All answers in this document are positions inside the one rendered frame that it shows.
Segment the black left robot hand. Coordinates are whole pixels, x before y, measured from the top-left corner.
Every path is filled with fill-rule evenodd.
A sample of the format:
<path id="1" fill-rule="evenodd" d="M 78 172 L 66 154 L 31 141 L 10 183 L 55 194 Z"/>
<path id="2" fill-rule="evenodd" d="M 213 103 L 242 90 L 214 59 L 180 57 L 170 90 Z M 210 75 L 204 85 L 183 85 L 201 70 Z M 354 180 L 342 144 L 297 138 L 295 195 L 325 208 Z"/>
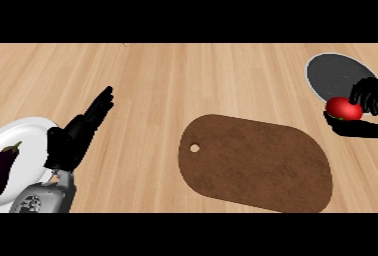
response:
<path id="1" fill-rule="evenodd" d="M 47 160 L 44 167 L 74 171 L 78 167 L 94 132 L 114 106 L 112 87 L 108 86 L 93 100 L 87 111 L 78 114 L 63 128 L 47 130 Z"/>

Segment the red tomato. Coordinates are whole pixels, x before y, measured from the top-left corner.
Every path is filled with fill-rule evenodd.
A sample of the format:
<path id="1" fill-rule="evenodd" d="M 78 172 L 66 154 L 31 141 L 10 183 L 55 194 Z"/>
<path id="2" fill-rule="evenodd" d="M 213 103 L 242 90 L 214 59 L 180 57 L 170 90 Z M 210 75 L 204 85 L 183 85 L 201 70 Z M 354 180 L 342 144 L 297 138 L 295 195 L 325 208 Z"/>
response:
<path id="1" fill-rule="evenodd" d="M 359 104 L 351 104 L 345 97 L 334 97 L 325 105 L 326 113 L 337 119 L 353 121 L 359 120 L 363 110 Z"/>

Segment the brown wooden cutting board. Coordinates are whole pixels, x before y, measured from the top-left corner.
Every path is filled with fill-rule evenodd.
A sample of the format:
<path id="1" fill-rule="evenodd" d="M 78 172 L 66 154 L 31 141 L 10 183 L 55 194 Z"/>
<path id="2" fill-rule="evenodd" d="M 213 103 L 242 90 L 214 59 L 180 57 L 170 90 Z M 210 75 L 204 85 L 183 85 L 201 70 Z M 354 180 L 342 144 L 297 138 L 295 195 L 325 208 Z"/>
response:
<path id="1" fill-rule="evenodd" d="M 277 212 L 319 212 L 331 201 L 325 152 L 300 129 L 215 114 L 187 125 L 183 179 L 201 195 Z"/>

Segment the dark grey pan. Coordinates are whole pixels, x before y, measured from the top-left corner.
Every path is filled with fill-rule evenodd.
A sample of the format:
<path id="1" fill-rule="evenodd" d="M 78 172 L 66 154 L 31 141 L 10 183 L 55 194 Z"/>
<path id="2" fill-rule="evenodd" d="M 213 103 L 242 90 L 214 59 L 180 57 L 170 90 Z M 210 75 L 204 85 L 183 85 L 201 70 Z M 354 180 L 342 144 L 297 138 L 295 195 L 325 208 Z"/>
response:
<path id="1" fill-rule="evenodd" d="M 334 97 L 350 97 L 353 85 L 375 77 L 371 69 L 351 57 L 338 53 L 320 53 L 306 66 L 306 79 L 317 98 L 326 102 Z"/>

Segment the white plate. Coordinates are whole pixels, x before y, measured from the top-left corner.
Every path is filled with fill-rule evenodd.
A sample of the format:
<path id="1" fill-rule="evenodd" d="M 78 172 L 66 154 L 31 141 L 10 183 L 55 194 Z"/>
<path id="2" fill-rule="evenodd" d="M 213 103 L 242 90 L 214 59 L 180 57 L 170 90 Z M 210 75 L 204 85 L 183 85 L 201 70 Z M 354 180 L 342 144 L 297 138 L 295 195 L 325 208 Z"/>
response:
<path id="1" fill-rule="evenodd" d="M 0 194 L 0 212 L 9 211 L 19 193 L 31 184 L 50 180 L 52 171 L 44 168 L 44 162 L 52 127 L 56 127 L 55 122 L 43 117 L 21 118 L 0 127 L 0 150 L 21 142 L 7 186 Z"/>

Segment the dark purple eggplant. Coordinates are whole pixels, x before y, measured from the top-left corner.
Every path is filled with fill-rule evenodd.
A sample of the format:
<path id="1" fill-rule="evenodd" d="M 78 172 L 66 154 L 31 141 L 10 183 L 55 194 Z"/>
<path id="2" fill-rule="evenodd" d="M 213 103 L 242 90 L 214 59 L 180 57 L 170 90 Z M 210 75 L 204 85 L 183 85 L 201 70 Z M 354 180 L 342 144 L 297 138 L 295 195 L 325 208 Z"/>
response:
<path id="1" fill-rule="evenodd" d="M 0 151 L 0 194 L 3 193 L 7 186 L 12 165 L 19 155 L 19 145 L 21 142 L 12 146 L 4 147 Z"/>

